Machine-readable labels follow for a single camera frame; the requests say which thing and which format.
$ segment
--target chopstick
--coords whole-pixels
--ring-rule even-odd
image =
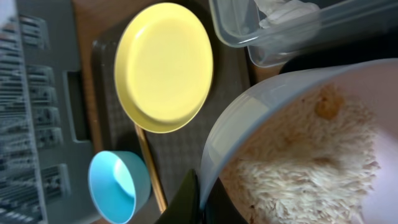
[[[134,124],[134,127],[136,129],[141,151],[149,171],[150,181],[152,182],[152,188],[154,189],[157,205],[159,206],[160,212],[163,213],[167,208],[167,202],[163,193],[162,184],[160,183],[159,176],[157,175],[154,159],[150,153],[145,132],[136,124]]]

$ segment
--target light blue cup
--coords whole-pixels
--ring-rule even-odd
[[[111,223],[127,223],[147,202],[150,177],[140,157],[127,151],[95,155],[88,171],[91,198]]]

